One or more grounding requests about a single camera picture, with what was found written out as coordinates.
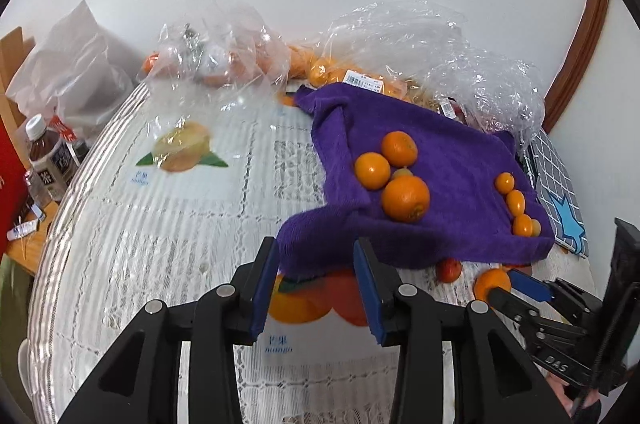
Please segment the right hand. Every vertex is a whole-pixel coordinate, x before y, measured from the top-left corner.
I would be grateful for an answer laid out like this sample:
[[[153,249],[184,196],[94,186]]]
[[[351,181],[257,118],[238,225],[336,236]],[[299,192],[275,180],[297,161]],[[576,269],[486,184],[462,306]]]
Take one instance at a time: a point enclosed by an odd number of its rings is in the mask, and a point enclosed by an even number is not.
[[[546,381],[549,386],[559,398],[560,403],[568,414],[572,413],[572,407],[574,406],[577,394],[570,384],[558,378],[556,375],[548,372],[546,374]],[[582,410],[577,415],[576,423],[597,423],[599,421],[602,411],[602,404],[600,403],[600,392],[593,389],[589,392],[589,395],[584,401]]]

